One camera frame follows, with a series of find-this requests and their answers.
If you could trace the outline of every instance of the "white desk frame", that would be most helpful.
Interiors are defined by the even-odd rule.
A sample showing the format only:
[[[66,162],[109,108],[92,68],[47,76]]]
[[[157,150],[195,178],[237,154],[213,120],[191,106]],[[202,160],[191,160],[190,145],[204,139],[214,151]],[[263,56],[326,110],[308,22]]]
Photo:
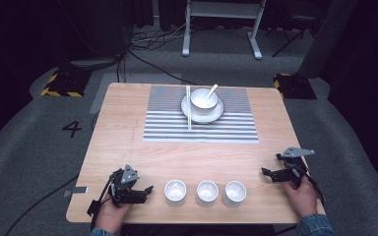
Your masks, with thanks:
[[[186,30],[183,39],[182,55],[189,56],[191,17],[256,19],[253,31],[247,32],[247,35],[254,52],[254,57],[257,60],[261,60],[263,57],[259,45],[257,44],[256,35],[260,21],[262,20],[265,5],[266,0],[261,0],[260,4],[198,2],[187,0]]]

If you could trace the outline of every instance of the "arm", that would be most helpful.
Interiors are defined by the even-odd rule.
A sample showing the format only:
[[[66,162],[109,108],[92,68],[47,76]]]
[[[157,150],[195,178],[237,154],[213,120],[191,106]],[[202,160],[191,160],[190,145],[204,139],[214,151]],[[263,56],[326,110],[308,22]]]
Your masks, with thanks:
[[[299,215],[296,227],[299,236],[335,235],[325,214],[318,214],[317,194],[306,176],[301,179],[300,187],[295,188],[291,182],[282,183],[289,202]]]
[[[99,214],[97,215],[94,230],[91,236],[111,236],[122,225],[122,221],[133,205],[124,204],[117,207],[111,200],[110,196],[105,196],[102,201]]]

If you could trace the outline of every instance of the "small white cup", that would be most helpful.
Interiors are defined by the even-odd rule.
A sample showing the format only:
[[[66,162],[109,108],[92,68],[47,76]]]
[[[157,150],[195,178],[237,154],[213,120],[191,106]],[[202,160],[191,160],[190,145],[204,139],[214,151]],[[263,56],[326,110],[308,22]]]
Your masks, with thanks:
[[[247,190],[238,181],[231,181],[225,186],[222,201],[227,207],[238,207],[247,197]]]
[[[186,185],[180,180],[171,180],[164,187],[167,203],[172,207],[180,207],[185,202]]]
[[[212,181],[202,181],[197,189],[197,202],[201,207],[211,207],[217,199],[219,189]]]

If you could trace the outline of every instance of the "hand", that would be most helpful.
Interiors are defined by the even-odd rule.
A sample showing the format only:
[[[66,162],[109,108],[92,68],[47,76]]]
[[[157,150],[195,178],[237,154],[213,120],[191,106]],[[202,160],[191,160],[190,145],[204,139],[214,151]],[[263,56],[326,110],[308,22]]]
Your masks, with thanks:
[[[299,217],[303,218],[306,215],[318,213],[317,194],[306,176],[302,177],[297,189],[294,189],[295,186],[291,181],[281,184],[289,197],[290,204]]]
[[[121,227],[125,215],[133,205],[124,204],[117,207],[109,195],[106,195],[102,202],[104,204],[100,207],[95,227],[114,234]]]

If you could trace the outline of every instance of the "gray carpet floor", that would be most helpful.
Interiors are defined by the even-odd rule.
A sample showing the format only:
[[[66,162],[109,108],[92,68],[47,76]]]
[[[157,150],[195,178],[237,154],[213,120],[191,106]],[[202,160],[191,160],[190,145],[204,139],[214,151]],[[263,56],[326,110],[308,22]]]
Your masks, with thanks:
[[[272,58],[284,44],[284,35],[276,31],[264,36],[259,31],[264,58],[258,61],[251,52],[247,30],[198,31],[192,36],[189,57],[181,56],[181,37],[159,49],[134,53],[196,84],[271,88],[274,74],[297,71],[313,40],[306,34]],[[168,84],[167,76],[158,69],[130,54],[125,60],[128,78],[147,74],[144,78],[150,78],[150,83]],[[33,203],[79,173],[92,137],[95,100],[103,93],[103,78],[115,81],[111,76],[116,75],[116,66],[93,72],[81,98],[41,96],[54,70],[36,79],[31,85],[33,101],[0,132],[0,235]],[[284,104],[300,145],[316,151],[306,159],[329,200],[325,210],[338,235],[378,235],[378,175],[353,129],[327,100],[329,86],[321,79],[310,83],[318,99],[286,99]],[[71,139],[71,133],[62,128],[75,120],[82,130]],[[73,186],[75,181],[64,189]],[[62,198],[62,193],[34,207],[10,235],[89,235],[88,224],[66,220],[69,199]],[[277,229],[286,226],[275,225]]]

